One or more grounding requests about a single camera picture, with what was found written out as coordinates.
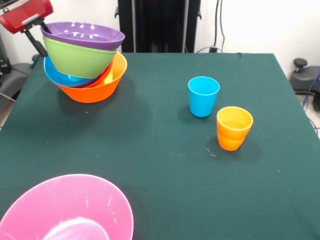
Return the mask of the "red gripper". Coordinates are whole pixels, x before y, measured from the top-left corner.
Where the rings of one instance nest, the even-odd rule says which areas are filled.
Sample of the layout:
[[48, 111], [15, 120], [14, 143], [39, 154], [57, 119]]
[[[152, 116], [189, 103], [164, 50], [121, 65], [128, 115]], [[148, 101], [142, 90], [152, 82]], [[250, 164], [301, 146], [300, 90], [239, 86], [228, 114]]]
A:
[[[4, 0], [0, 1], [0, 23], [9, 32], [15, 34], [25, 29], [24, 22], [31, 17], [41, 17], [53, 13], [53, 6], [49, 0]], [[46, 23], [41, 20], [40, 26], [42, 29], [51, 34]], [[42, 57], [47, 57], [48, 53], [44, 46], [36, 40], [29, 30], [24, 30], [24, 34], [32, 43], [34, 48]]]

